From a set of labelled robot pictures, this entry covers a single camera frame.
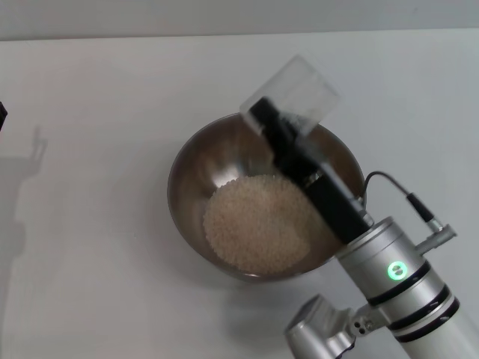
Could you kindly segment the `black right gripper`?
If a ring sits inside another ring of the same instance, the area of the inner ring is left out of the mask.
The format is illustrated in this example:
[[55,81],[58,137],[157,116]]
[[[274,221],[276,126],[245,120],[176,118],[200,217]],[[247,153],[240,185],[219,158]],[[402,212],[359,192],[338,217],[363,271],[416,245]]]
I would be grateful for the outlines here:
[[265,96],[248,113],[272,150],[276,168],[310,200],[342,243],[347,245],[372,228],[373,220],[323,153],[300,148],[302,136],[291,116]]

